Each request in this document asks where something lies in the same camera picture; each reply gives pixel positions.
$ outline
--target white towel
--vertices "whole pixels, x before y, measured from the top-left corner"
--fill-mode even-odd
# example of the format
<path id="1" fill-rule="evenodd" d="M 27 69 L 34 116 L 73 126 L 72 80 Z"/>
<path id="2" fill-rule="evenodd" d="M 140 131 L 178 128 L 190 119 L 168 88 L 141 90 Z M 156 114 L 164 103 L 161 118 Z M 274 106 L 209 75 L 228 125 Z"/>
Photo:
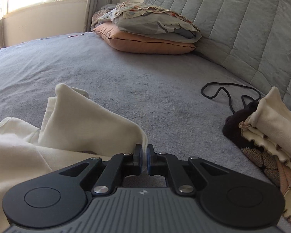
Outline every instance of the white towel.
<path id="1" fill-rule="evenodd" d="M 85 91 L 59 84 L 55 92 L 41 130 L 17 118 L 0 122 L 0 233 L 9 227 L 1 205 L 4 194 L 16 184 L 93 156 L 78 151 L 92 151 L 105 161 L 134 152 L 139 143 L 146 159 L 148 139 L 137 124 L 92 102 Z"/>

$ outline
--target gray quilted headboard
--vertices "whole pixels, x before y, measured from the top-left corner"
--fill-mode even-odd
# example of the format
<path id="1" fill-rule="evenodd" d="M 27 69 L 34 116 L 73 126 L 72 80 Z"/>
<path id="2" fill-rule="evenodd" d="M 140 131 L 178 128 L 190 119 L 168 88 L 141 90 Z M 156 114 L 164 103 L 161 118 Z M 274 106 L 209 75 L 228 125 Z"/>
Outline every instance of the gray quilted headboard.
<path id="1" fill-rule="evenodd" d="M 145 0 L 194 22 L 197 51 L 291 109 L 291 0 Z"/>

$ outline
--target folded blanket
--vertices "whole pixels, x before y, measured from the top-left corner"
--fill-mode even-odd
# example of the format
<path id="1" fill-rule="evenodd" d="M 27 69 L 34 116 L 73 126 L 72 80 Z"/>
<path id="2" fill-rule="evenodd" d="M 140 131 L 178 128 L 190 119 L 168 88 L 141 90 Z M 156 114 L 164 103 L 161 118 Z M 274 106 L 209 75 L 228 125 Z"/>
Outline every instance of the folded blanket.
<path id="1" fill-rule="evenodd" d="M 0 233 L 9 227 L 2 198 L 14 185 L 93 156 L 78 151 L 105 161 L 134 152 L 139 143 L 145 153 L 147 136 L 137 124 L 84 97 L 85 91 L 59 84 L 55 92 L 41 129 L 17 118 L 0 122 Z"/>
<path id="2" fill-rule="evenodd" d="M 278 88 L 273 87 L 266 97 L 260 100 L 248 124 L 291 155 L 291 111 L 281 100 Z"/>

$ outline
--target metal pivot screw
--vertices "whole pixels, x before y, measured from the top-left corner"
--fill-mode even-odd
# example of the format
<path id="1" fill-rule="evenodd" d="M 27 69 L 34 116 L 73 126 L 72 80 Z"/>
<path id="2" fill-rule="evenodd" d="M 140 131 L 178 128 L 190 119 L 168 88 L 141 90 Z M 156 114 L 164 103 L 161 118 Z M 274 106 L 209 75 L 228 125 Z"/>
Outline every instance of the metal pivot screw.
<path id="1" fill-rule="evenodd" d="M 192 187 L 190 185 L 182 185 L 179 187 L 179 191 L 181 193 L 191 193 L 194 191 L 194 187 Z"/>
<path id="2" fill-rule="evenodd" d="M 108 191 L 109 191 L 109 188 L 106 186 L 96 186 L 94 188 L 94 192 L 97 194 L 105 194 Z"/>

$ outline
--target gray bedsheet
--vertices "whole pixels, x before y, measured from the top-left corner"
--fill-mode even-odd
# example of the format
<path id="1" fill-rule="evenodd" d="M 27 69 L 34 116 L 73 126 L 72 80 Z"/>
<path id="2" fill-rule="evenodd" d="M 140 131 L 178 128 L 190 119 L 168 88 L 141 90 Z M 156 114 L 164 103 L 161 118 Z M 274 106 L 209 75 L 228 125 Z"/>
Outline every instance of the gray bedsheet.
<path id="1" fill-rule="evenodd" d="M 40 127 L 47 98 L 58 83 L 84 89 L 90 99 L 126 117 L 148 135 L 155 150 L 206 160 L 267 181 L 221 132 L 231 115 L 228 98 L 200 94 L 208 82 L 245 83 L 194 54 L 147 55 L 112 49 L 94 33 L 33 40 L 0 49 L 0 121 L 17 117 Z M 236 110 L 241 94 L 228 87 Z M 214 93 L 215 88 L 207 90 Z M 159 177 L 130 178 L 126 185 L 162 185 Z M 291 233 L 291 224 L 279 226 Z"/>

